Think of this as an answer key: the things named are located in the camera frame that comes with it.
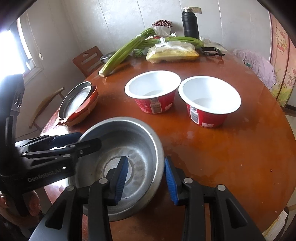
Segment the person hand holding gripper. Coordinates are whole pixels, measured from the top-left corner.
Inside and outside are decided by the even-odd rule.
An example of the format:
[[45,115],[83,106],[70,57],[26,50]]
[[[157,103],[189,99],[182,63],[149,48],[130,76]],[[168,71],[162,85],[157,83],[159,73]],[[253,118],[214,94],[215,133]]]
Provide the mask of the person hand holding gripper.
[[21,216],[13,200],[1,192],[1,216],[7,221],[21,228],[32,228],[39,223],[41,211],[40,199],[35,191],[25,194],[25,208],[29,212],[27,216]]

